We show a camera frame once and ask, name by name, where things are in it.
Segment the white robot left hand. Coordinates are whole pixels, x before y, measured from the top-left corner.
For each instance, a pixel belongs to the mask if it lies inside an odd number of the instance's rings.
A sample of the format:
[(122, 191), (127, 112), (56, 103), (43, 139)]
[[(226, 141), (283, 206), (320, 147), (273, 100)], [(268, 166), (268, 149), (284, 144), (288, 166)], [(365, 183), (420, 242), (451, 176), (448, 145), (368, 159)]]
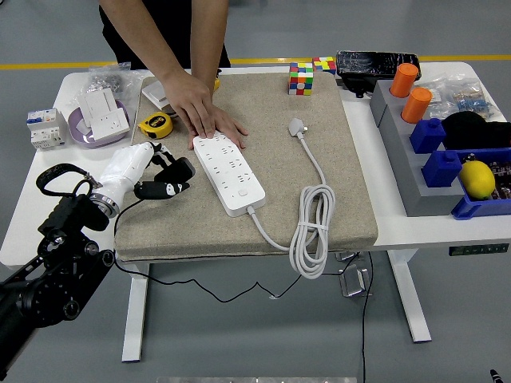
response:
[[(161, 171), (152, 180), (143, 181), (150, 164), (161, 166)], [(117, 207), (128, 192), (138, 199), (170, 199), (189, 188), (188, 182), (195, 173), (187, 158), (175, 158), (161, 143), (144, 142), (114, 152), (91, 198)]]

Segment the person's left hand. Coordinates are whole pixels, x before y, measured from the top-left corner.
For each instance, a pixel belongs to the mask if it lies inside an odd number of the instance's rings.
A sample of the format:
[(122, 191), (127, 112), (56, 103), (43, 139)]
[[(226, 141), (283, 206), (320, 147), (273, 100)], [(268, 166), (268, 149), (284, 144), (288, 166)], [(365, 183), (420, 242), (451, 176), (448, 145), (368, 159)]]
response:
[(238, 149), (244, 150), (246, 148), (244, 138), (248, 135), (248, 130), (239, 121), (215, 105), (211, 107), (209, 113), (212, 128), (223, 133)]

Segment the person's right hand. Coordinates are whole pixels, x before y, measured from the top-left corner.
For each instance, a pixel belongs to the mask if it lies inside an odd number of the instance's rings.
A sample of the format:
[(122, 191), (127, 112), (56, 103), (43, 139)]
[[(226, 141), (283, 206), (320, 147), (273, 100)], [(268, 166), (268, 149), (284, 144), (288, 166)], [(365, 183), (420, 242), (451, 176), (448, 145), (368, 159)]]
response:
[(215, 132), (212, 94), (216, 73), (194, 76), (183, 69), (167, 71), (160, 79), (172, 109), (192, 135), (211, 138)]

